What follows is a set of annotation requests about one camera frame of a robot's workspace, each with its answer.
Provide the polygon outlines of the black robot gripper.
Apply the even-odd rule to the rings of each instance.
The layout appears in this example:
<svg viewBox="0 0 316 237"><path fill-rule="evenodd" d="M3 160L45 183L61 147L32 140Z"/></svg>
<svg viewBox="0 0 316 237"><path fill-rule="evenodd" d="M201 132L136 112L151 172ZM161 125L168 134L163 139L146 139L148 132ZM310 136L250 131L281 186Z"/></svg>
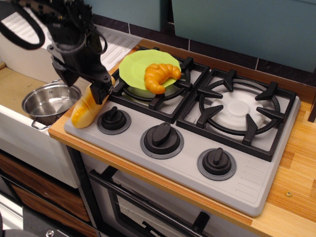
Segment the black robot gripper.
<svg viewBox="0 0 316 237"><path fill-rule="evenodd" d="M101 105L112 93L114 86L107 69L101 63L102 45L97 34L81 36L75 45L52 42L47 47L52 54L52 65L67 85L78 78L92 83L90 91L96 104Z"/></svg>

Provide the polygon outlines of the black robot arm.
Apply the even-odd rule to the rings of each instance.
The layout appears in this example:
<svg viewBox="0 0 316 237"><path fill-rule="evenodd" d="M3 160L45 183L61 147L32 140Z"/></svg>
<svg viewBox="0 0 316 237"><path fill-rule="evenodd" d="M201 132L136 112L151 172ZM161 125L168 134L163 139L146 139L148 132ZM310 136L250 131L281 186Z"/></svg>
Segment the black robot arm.
<svg viewBox="0 0 316 237"><path fill-rule="evenodd" d="M27 42L1 24L4 37L23 49L38 49L45 42L39 25L42 22L52 38L47 50L56 73L67 86L72 86L78 78L90 82L93 99L101 105L114 87L101 63L101 55L108 45L101 43L105 37L92 21L92 7L82 0L11 0L10 4L33 28L39 41Z"/></svg>

